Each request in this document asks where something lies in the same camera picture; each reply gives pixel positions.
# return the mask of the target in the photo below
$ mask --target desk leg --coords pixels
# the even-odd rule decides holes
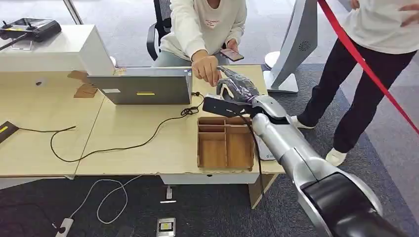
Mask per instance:
[[[268,189],[271,187],[273,182],[275,181],[278,174],[262,174],[263,178],[263,192],[266,193]],[[250,196],[250,204],[251,208],[255,209],[256,206],[259,204],[260,200],[262,200],[262,193],[260,192],[260,176],[257,178],[254,184],[249,184],[249,196]]]
[[[74,180],[75,175],[64,175],[64,177],[66,177],[69,180]]]

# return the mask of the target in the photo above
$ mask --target red rope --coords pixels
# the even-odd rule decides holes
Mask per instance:
[[[361,65],[364,71],[370,76],[371,80],[378,86],[378,88],[384,93],[384,95],[390,100],[390,102],[396,107],[396,109],[400,112],[400,114],[407,120],[410,126],[415,130],[415,132],[419,135],[419,129],[415,126],[413,121],[410,119],[409,115],[404,111],[404,109],[397,103],[396,99],[388,92],[387,88],[382,84],[380,79],[375,75],[375,73],[371,70],[370,66],[364,61],[362,55],[356,49],[355,45],[352,43],[349,36],[346,34],[345,30],[337,21],[335,15],[333,14],[332,10],[330,9],[329,5],[327,4],[326,0],[318,0],[320,7],[323,9],[327,19],[329,20],[330,24],[332,25],[334,31],[337,34],[337,37],[342,42],[342,44],[346,47],[346,49],[352,54],[354,59]]]

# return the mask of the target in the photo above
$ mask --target wooden desk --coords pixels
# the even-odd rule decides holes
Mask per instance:
[[[77,159],[86,145],[104,96],[74,99],[81,81],[68,72],[0,73],[0,123],[18,127],[60,130],[54,148],[64,159]],[[0,143],[0,177],[74,175],[78,162],[57,159],[49,147],[52,133],[18,130]]]
[[[251,78],[260,93],[267,94],[260,66],[231,66],[230,68]],[[215,88],[198,79],[194,79],[192,91],[199,91],[203,95],[215,94]],[[196,106],[201,101],[201,97],[194,97],[192,105]],[[161,121],[180,116],[180,112],[187,107],[189,106],[116,106],[105,98],[83,155],[95,150],[141,144],[153,135]],[[80,161],[76,175],[144,174],[160,175],[163,180],[165,180],[165,175],[178,180],[189,175],[191,182],[186,183],[190,184],[197,184],[199,183],[197,180],[203,178],[208,179],[208,182],[204,180],[203,183],[214,183],[211,180],[228,177],[234,178],[227,181],[221,180],[222,182],[219,183],[255,182],[258,177],[256,160],[252,171],[205,170],[197,167],[197,119],[204,116],[216,115],[201,110],[196,115],[168,121],[161,127],[153,141],[147,145],[131,150],[93,154]],[[278,173],[284,172],[276,161],[264,161],[262,170],[266,174],[263,180],[265,190],[270,187]],[[246,177],[245,181],[237,181],[241,177]],[[249,189],[254,207],[260,199],[258,182],[250,184]]]

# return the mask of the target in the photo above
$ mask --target laptop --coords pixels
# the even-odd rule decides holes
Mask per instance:
[[[88,76],[116,105],[189,105],[192,73],[185,68],[126,68],[120,76]]]

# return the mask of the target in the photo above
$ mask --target person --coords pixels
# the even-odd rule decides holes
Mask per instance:
[[[419,49],[418,0],[351,0],[352,11],[342,27],[366,63],[389,89]],[[340,84],[357,62],[337,40],[320,82],[304,112],[293,116],[296,127],[312,129],[332,102]],[[384,94],[364,72],[349,110],[336,128],[326,160],[340,165],[371,123]]]
[[[246,0],[171,0],[171,32],[162,38],[154,67],[192,66],[194,75],[216,86],[223,44],[236,52],[245,30]]]

